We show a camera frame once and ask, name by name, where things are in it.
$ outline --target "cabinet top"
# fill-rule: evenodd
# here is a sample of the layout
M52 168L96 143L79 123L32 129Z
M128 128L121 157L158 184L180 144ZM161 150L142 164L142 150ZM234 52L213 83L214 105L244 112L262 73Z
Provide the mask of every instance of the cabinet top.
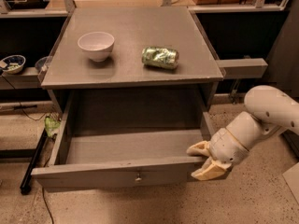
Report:
M85 58L78 39L90 32L115 37L110 57ZM145 47L179 52L175 70L147 67ZM186 7L76 8L42 82L45 89L89 89L203 83L223 76Z

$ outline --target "green can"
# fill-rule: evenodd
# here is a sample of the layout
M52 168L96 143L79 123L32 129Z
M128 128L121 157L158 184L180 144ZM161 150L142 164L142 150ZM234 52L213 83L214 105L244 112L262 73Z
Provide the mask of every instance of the green can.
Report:
M142 50L142 63L173 70L178 66L178 51L175 49L148 47Z

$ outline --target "open drawer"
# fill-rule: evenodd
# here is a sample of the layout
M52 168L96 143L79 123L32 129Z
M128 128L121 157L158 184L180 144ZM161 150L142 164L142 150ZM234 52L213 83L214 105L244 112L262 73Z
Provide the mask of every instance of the open drawer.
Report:
M213 129L197 85L72 91L45 188L94 189L192 181L205 161L186 149Z

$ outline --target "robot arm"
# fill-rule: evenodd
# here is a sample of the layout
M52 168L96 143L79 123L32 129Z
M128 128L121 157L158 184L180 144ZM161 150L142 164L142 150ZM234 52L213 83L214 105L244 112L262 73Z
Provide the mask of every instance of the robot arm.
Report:
M224 175L242 162L255 144L272 135L288 129L299 134L299 104L284 92L257 86L246 94L244 104L248 112L219 129L210 141L187 149L188 155L208 156L202 168L192 173L194 178L209 180Z

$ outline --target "white bowl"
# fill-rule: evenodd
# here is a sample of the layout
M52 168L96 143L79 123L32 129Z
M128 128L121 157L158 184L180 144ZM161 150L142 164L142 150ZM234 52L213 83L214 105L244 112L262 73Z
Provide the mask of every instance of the white bowl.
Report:
M17 74L23 69L26 58L21 55L12 55L2 59L2 62L7 64L7 67L3 69L3 72Z
M114 37L104 32L88 33L78 40L78 46L89 59L103 62L113 50Z

